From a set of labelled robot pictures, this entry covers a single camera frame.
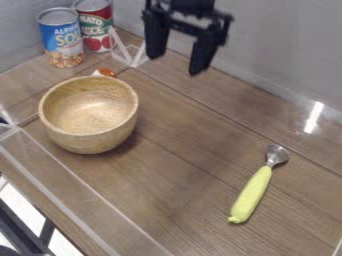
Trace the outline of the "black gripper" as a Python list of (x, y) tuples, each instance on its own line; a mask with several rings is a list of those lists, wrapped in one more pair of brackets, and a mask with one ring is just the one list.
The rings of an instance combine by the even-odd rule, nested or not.
[(164, 55), (172, 30), (197, 38), (190, 60), (190, 75), (205, 71), (219, 45), (226, 44), (234, 16), (215, 8), (215, 0), (146, 0), (146, 53), (150, 59)]

